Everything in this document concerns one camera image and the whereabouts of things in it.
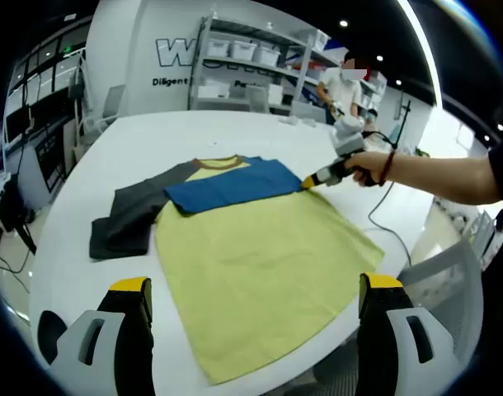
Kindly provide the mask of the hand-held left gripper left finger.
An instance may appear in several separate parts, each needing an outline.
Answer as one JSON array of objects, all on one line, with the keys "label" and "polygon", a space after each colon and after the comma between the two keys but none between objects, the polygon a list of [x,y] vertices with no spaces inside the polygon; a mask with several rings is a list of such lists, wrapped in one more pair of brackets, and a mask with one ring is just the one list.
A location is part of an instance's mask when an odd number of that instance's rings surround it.
[{"label": "hand-held left gripper left finger", "polygon": [[119,280],[56,340],[49,375],[68,395],[154,395],[152,284]]}]

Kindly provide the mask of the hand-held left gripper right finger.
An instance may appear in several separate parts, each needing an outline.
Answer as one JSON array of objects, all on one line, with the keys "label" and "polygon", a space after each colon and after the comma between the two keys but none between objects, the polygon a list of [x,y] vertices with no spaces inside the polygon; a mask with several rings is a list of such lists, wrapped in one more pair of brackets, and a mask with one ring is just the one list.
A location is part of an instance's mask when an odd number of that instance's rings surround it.
[{"label": "hand-held left gripper right finger", "polygon": [[441,395],[459,372],[454,340],[396,278],[360,275],[357,395]]}]

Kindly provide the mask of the person's right hand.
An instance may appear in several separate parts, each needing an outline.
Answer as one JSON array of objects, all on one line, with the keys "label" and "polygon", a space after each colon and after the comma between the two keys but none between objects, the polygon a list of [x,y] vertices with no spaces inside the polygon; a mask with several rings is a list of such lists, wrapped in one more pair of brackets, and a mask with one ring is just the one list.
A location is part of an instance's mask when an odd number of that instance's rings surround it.
[{"label": "person's right hand", "polygon": [[353,171],[353,180],[360,186],[382,186],[385,183],[383,171],[388,154],[364,151],[353,154],[345,161],[345,168]]}]

